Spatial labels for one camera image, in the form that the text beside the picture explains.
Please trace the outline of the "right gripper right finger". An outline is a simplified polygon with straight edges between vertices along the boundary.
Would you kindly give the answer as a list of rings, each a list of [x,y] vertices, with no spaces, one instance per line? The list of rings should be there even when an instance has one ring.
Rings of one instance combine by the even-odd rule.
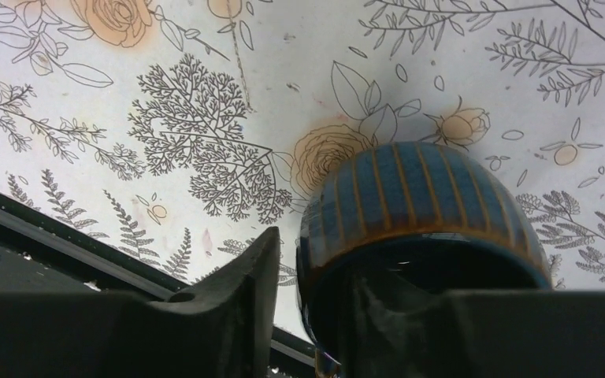
[[[605,377],[605,291],[465,291],[421,307],[359,302],[345,377]]]

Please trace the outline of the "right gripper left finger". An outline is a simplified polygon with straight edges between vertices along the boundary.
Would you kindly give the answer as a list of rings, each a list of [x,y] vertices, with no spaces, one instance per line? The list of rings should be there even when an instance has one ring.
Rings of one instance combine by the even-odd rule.
[[[249,252],[160,302],[0,247],[0,377],[263,377],[274,278],[273,253]]]

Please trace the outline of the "dark blue ribbed mug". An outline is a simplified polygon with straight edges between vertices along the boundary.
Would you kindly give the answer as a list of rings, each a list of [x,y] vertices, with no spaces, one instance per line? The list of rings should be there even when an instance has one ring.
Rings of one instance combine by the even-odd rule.
[[[431,294],[551,288],[544,248],[517,199],[471,157],[431,143],[362,151],[312,191],[296,271],[319,377],[340,374],[340,285],[347,269],[361,263]]]

